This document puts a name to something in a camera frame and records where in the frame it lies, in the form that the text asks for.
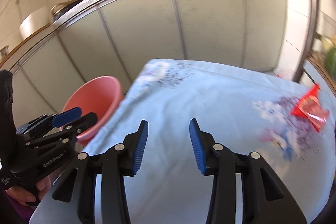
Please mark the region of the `left hand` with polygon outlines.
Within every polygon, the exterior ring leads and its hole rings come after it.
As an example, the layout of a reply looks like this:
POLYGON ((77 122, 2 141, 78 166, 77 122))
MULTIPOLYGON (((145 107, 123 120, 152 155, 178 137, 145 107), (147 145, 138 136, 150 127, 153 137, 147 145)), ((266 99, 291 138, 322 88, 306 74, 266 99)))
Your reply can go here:
MULTIPOLYGON (((52 187, 54 181, 60 176, 61 173, 62 171, 58 169, 36 184, 39 200, 43 199, 43 197, 52 187)), ((8 194, 9 197, 13 198, 23 206, 28 206, 28 203, 36 201, 36 198, 32 193, 16 185, 12 186, 5 192, 8 194)))

